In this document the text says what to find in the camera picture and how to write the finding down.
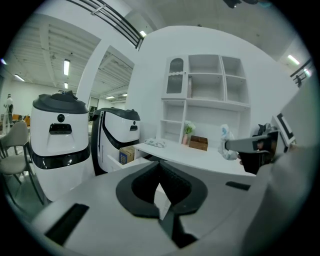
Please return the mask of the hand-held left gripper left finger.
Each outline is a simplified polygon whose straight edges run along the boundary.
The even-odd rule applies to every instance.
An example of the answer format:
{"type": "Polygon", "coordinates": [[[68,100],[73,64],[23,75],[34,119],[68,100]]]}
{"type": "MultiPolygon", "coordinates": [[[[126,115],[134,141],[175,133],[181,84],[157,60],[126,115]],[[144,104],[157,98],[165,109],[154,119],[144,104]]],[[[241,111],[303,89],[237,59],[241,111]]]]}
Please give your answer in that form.
{"type": "Polygon", "coordinates": [[[159,162],[155,161],[123,178],[116,187],[119,203],[133,216],[159,218],[160,211],[154,203],[160,183],[159,162]]]}

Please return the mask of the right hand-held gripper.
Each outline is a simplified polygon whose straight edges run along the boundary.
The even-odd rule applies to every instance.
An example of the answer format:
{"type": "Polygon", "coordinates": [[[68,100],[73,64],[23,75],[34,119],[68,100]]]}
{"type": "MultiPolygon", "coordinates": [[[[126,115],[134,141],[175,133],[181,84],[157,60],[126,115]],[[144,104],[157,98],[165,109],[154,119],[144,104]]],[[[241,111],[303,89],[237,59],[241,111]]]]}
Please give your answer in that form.
{"type": "Polygon", "coordinates": [[[270,127],[253,137],[227,140],[226,150],[239,153],[244,170],[257,174],[261,166],[269,164],[294,146],[312,147],[320,144],[320,86],[317,82],[302,85],[297,94],[271,119],[270,127]],[[254,146],[262,149],[254,152],[254,146]]]}

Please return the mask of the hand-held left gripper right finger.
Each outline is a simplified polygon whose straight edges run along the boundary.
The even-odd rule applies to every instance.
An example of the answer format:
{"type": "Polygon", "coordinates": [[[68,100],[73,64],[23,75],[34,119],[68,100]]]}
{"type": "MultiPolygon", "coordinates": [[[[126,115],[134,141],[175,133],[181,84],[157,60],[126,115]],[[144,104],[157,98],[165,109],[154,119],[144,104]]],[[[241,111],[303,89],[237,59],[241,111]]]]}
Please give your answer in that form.
{"type": "Polygon", "coordinates": [[[203,181],[166,161],[159,162],[159,183],[178,216],[196,213],[208,195],[203,181]]]}

